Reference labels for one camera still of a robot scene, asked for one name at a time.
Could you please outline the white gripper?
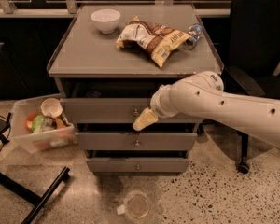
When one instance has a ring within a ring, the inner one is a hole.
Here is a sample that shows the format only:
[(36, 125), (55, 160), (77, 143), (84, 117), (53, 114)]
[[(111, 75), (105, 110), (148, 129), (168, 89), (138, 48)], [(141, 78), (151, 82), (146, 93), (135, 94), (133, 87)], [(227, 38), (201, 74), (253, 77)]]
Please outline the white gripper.
[(158, 117), (167, 119), (177, 114), (177, 110), (172, 106), (170, 101), (170, 90), (170, 85), (161, 85), (153, 94), (150, 101), (150, 107), (152, 109), (148, 107), (145, 108), (133, 123), (133, 128), (136, 131), (142, 131), (147, 126), (156, 123), (158, 121)]

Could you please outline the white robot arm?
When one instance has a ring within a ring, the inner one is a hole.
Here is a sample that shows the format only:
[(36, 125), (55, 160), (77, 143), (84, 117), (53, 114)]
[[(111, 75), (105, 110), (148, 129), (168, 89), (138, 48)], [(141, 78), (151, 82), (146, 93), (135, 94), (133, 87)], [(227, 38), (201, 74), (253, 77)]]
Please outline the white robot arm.
[(133, 128), (141, 131), (158, 119), (179, 113), (220, 122), (280, 148), (280, 100), (227, 93), (215, 72), (160, 86)]

